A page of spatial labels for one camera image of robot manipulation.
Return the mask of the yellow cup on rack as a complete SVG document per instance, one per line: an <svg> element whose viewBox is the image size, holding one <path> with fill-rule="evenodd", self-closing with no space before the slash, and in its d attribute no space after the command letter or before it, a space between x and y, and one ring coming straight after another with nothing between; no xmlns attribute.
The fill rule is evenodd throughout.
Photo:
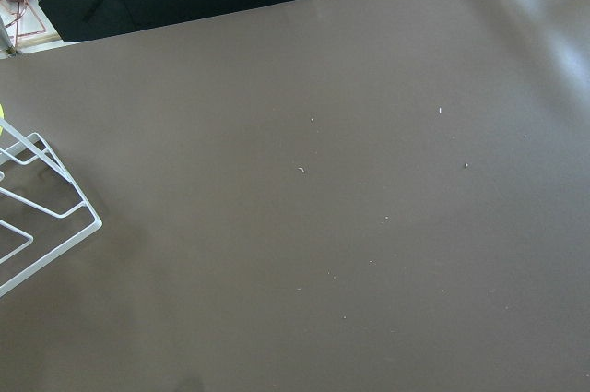
<svg viewBox="0 0 590 392"><path fill-rule="evenodd" d="M4 120L5 120L4 107L1 103L0 104L0 135L2 135L4 132Z"/></svg>

